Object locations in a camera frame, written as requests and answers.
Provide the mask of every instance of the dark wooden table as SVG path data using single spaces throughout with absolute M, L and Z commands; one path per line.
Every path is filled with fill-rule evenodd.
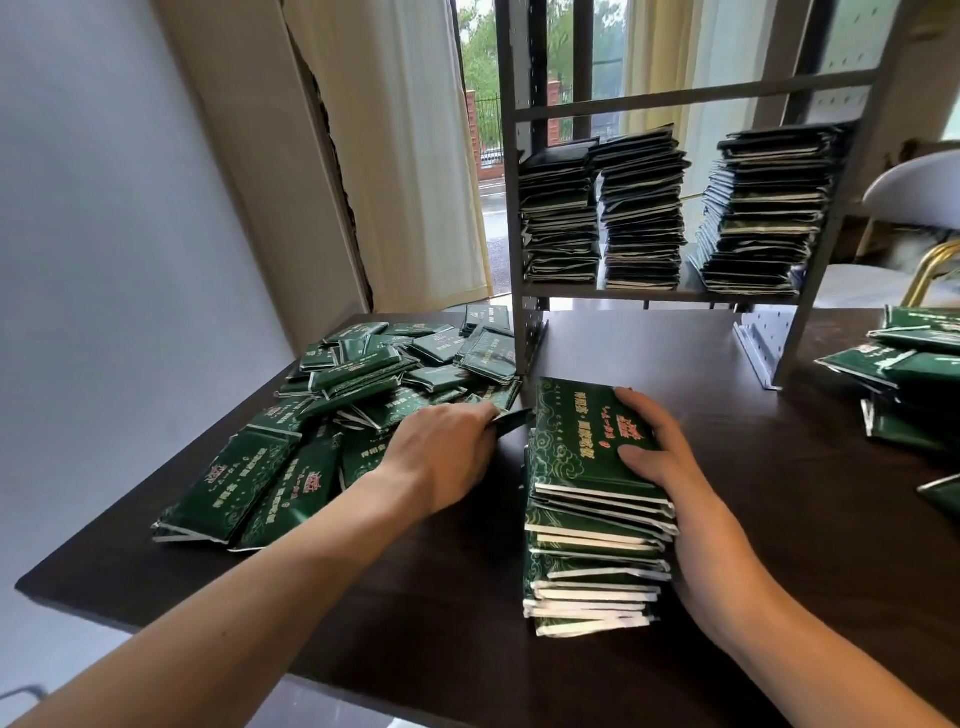
M 663 402 L 783 586 L 960 720 L 960 529 L 913 492 L 960 468 L 867 441 L 860 390 L 809 364 L 857 342 L 878 319 L 875 311 L 814 311 L 803 363 L 780 395 L 760 389 L 726 311 L 553 314 L 537 374 L 629 385 Z M 236 564 L 238 557 L 213 548 L 155 545 L 150 524 L 280 379 L 17 589 L 134 631 Z M 324 620 L 291 671 L 325 692 L 426 724 L 782 724 L 670 598 L 663 622 L 647 629 L 533 636 L 520 606 L 524 441 L 522 431 L 505 438 L 467 500 L 393 546 Z

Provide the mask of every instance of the left hand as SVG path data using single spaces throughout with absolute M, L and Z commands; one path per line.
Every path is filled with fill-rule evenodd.
M 377 469 L 412 481 L 427 515 L 443 510 L 483 478 L 496 448 L 487 425 L 499 414 L 489 401 L 426 407 L 400 423 Z

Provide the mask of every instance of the hand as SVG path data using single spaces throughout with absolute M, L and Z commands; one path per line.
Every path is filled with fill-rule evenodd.
M 707 636 L 729 652 L 750 628 L 752 614 L 772 598 L 776 583 L 710 487 L 677 422 L 646 395 L 622 387 L 615 393 L 650 424 L 663 448 L 656 452 L 624 445 L 618 453 L 634 473 L 660 485 L 677 509 L 677 595 Z
M 426 407 L 400 423 L 378 470 L 404 479 L 424 496 L 426 513 L 453 505 L 480 482 L 496 447 L 487 425 L 492 402 Z

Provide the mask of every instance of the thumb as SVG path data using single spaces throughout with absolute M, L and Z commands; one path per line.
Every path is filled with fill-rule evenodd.
M 667 468 L 670 465 L 670 453 L 638 448 L 636 445 L 621 445 L 616 449 L 623 464 L 630 470 L 647 480 L 653 480 L 657 485 L 664 487 L 667 477 Z

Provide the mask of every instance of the perforated metal side panel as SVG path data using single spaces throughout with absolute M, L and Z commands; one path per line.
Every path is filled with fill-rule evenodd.
M 820 73 L 876 68 L 890 35 L 900 0 L 840 0 L 830 24 Z M 860 118 L 868 88 L 837 88 L 813 94 L 806 120 L 811 123 Z
M 758 305 L 752 313 L 743 314 L 740 323 L 733 327 L 764 389 L 782 389 L 774 386 L 774 373 L 796 310 L 792 305 Z

